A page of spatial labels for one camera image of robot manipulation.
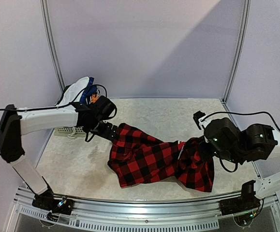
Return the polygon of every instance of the metal frame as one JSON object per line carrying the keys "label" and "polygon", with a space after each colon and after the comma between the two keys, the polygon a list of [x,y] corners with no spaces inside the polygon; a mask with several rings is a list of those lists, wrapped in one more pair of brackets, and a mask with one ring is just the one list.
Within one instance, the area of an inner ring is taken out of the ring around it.
{"label": "metal frame", "polygon": [[[222,104],[223,108],[225,109],[225,111],[227,111],[227,112],[230,111],[229,108],[228,108],[228,106],[226,105],[226,103],[225,103],[223,100],[221,100],[221,104]],[[238,127],[238,124],[237,124],[237,122],[235,121],[233,115],[228,114],[228,117],[229,117],[230,120],[235,124],[235,126]]]}
{"label": "metal frame", "polygon": [[[187,232],[218,229],[218,220],[232,217],[222,216],[218,201],[239,196],[231,193],[209,198],[161,201],[98,201],[72,198],[75,200],[71,216],[60,215],[59,225],[89,230],[114,232]],[[13,232],[19,214],[46,221],[46,211],[31,206],[34,194],[26,188],[18,188],[13,201],[12,217],[7,232]],[[265,199],[265,207],[273,206],[276,226],[280,231],[280,207],[276,195]]]}
{"label": "metal frame", "polygon": [[48,5],[47,5],[47,0],[41,0],[41,9],[42,9],[42,15],[43,15],[43,21],[44,21],[44,27],[45,27],[45,33],[46,33],[46,38],[48,42],[48,47],[49,51],[52,57],[53,61],[53,66],[55,69],[56,77],[58,80],[58,84],[60,87],[61,92],[63,92],[65,88],[65,84],[63,81],[59,61],[58,61],[58,56],[55,48],[55,43],[53,39],[53,33],[52,33],[52,28],[50,24],[50,17],[49,17],[49,12],[48,12]]}
{"label": "metal frame", "polygon": [[242,48],[243,48],[243,42],[244,42],[246,28],[247,28],[250,5],[251,5],[251,0],[245,0],[244,10],[243,10],[242,18],[241,18],[240,31],[239,31],[239,35],[238,35],[237,44],[236,44],[235,59],[234,59],[233,64],[232,64],[229,81],[228,81],[225,93],[223,95],[223,98],[222,98],[222,102],[225,103],[225,104],[227,103],[227,101],[229,99],[231,89],[232,89],[232,85],[233,85],[233,82],[234,82],[234,79],[235,79],[235,76],[236,76],[236,71],[237,71],[237,68],[238,68],[238,64],[239,64],[239,61],[240,61]]}

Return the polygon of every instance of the black mount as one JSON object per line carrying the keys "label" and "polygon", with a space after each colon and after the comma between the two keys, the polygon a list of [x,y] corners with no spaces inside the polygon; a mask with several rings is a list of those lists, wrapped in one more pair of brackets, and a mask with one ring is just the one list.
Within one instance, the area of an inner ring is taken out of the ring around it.
{"label": "black mount", "polygon": [[71,215],[74,200],[67,199],[64,196],[58,196],[58,198],[55,199],[55,195],[47,183],[47,190],[44,193],[34,195],[32,206],[48,211],[51,210],[53,214]]}
{"label": "black mount", "polygon": [[110,141],[114,140],[117,126],[104,120],[111,119],[110,115],[117,111],[117,108],[108,98],[100,96],[93,104],[74,102],[72,106],[78,112],[77,127],[83,127],[86,134],[92,133]]}
{"label": "black mount", "polygon": [[22,117],[17,114],[13,104],[7,105],[5,109],[0,120],[0,155],[10,163],[25,154],[20,131]]}
{"label": "black mount", "polygon": [[196,123],[199,130],[201,130],[201,127],[199,125],[199,119],[202,118],[203,116],[205,116],[205,113],[201,112],[200,110],[193,114],[194,122]]}
{"label": "black mount", "polygon": [[257,208],[260,200],[255,197],[254,183],[254,180],[244,183],[241,196],[220,201],[221,214],[224,216]]}

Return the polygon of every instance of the checkered cloth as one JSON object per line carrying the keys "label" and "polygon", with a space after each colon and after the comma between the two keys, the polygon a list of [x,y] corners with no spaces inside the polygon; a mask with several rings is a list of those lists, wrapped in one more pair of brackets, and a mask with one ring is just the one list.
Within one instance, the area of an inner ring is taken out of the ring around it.
{"label": "checkered cloth", "polygon": [[107,164],[118,175],[122,188],[153,183],[174,175],[187,188],[211,192],[213,158],[206,162],[200,160],[197,141],[199,138],[183,143],[164,143],[122,123],[117,129]]}

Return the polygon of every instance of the vertical metal pole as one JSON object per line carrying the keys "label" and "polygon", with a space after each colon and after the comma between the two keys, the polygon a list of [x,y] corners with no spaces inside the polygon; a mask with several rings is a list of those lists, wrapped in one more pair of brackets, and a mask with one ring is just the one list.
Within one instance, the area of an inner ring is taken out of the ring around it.
{"label": "vertical metal pole", "polygon": [[56,73],[56,77],[58,80],[60,90],[63,91],[65,88],[65,84],[63,81],[63,77],[62,77],[62,73],[61,73],[61,69],[60,69],[60,65],[59,65],[59,61],[58,61],[58,57],[57,57],[57,53],[56,53],[56,48],[55,48],[55,44],[54,44],[54,39],[53,39],[53,34],[52,34],[52,29],[51,29],[50,19],[49,19],[47,0],[41,0],[41,9],[42,9],[45,33],[46,33],[46,37],[47,37],[50,54],[51,54],[52,61],[53,61],[53,66],[55,69],[55,73]]}
{"label": "vertical metal pole", "polygon": [[228,84],[227,84],[225,93],[222,98],[222,102],[225,104],[227,103],[227,101],[229,99],[232,85],[233,85],[233,82],[234,82],[234,79],[236,76],[236,71],[237,71],[237,67],[239,64],[239,60],[241,57],[244,37],[245,37],[245,33],[246,33],[246,28],[247,28],[248,15],[249,15],[249,11],[250,11],[250,4],[251,4],[251,0],[245,0],[244,10],[243,10],[242,19],[241,19],[240,31],[239,31],[239,35],[238,35],[237,44],[236,44],[236,55],[235,55],[235,59],[232,64]]}

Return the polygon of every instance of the orange component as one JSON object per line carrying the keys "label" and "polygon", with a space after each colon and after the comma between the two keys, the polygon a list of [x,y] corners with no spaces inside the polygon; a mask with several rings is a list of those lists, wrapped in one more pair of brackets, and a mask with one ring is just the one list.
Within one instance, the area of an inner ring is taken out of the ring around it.
{"label": "orange component", "polygon": [[91,102],[90,103],[95,103],[99,98],[99,95],[96,93],[93,93],[91,96]]}

